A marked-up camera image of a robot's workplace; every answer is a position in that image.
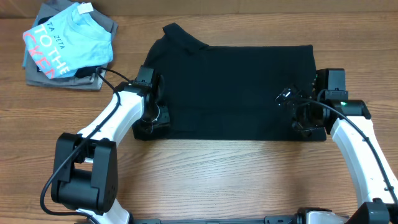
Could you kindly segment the black t-shirt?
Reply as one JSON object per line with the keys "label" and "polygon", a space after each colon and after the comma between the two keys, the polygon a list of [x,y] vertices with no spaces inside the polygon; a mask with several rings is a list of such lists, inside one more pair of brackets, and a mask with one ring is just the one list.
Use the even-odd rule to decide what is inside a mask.
{"label": "black t-shirt", "polygon": [[149,50],[145,67],[164,78],[162,101],[170,123],[133,124],[134,137],[157,139],[301,141],[292,114],[276,103],[295,85],[312,90],[316,66],[311,45],[210,46],[178,24]]}

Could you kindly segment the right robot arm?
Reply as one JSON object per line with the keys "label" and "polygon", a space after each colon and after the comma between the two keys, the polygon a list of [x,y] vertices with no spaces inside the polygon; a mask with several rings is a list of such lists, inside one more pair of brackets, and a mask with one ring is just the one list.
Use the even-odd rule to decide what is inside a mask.
{"label": "right robot arm", "polygon": [[293,114],[292,127],[309,136],[323,128],[338,146],[353,181],[358,209],[343,217],[324,208],[300,208],[292,223],[397,223],[397,177],[376,139],[363,100],[351,100],[342,68],[317,70],[311,94],[295,85],[275,99]]}

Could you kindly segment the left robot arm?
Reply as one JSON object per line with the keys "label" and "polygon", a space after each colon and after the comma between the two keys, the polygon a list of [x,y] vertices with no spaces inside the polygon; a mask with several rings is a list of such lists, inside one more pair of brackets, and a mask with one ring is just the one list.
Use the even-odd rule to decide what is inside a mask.
{"label": "left robot arm", "polygon": [[125,78],[113,87],[113,98],[102,113],[76,134],[57,139],[53,174],[40,195],[40,206],[53,202],[68,209],[66,216],[83,216],[88,223],[133,223],[131,212],[118,202],[117,148],[131,129],[136,138],[153,140],[170,127],[168,107],[162,102],[164,77],[141,66],[135,79]]}

